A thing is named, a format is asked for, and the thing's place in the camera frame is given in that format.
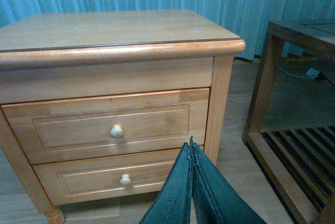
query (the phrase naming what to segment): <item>power plug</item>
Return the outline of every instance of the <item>power plug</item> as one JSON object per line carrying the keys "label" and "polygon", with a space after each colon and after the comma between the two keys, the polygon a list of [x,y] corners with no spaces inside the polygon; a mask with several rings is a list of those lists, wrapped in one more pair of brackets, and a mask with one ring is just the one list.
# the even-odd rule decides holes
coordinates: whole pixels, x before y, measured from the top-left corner
{"label": "power plug", "polygon": [[307,72],[306,72],[306,74],[308,75],[308,76],[310,76],[312,79],[317,79],[318,77],[319,77],[319,75],[320,75],[320,71],[318,71],[318,70],[316,70],[316,69],[314,69],[314,68],[310,68]]}

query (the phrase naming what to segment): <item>wooden drawer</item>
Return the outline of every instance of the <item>wooden drawer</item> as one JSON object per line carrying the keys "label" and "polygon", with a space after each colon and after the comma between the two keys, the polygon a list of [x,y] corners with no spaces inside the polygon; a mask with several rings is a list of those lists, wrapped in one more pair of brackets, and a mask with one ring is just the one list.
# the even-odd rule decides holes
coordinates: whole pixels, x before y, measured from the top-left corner
{"label": "wooden drawer", "polygon": [[[51,203],[159,191],[180,149],[34,165]],[[131,183],[123,186],[122,175]]]}
{"label": "wooden drawer", "polygon": [[[31,164],[204,143],[208,88],[4,105]],[[120,126],[122,138],[110,131]]]}

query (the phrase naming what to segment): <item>turned wooden leg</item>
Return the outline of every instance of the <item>turned wooden leg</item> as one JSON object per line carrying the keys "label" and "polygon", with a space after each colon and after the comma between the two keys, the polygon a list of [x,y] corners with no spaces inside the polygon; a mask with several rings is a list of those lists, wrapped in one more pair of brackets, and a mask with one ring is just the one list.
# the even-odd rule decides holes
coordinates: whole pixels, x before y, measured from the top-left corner
{"label": "turned wooden leg", "polygon": [[63,224],[64,223],[64,215],[62,210],[59,207],[56,207],[55,211],[45,213],[48,222],[50,224]]}

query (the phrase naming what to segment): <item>slatted shelf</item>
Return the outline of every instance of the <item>slatted shelf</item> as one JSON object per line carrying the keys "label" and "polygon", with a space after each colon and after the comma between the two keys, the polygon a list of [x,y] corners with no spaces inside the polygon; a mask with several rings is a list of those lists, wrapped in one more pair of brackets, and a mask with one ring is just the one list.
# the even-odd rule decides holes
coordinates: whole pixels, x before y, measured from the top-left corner
{"label": "slatted shelf", "polygon": [[248,144],[298,223],[312,223],[335,192],[335,127],[250,133]]}

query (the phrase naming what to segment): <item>table top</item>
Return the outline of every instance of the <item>table top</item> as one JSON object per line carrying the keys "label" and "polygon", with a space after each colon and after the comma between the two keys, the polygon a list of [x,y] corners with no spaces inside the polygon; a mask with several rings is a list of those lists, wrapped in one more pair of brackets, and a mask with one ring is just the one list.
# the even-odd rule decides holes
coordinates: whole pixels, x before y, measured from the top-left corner
{"label": "table top", "polygon": [[37,14],[0,28],[0,52],[233,39],[187,9]]}
{"label": "table top", "polygon": [[335,20],[271,21],[267,32],[319,57],[335,59]]}

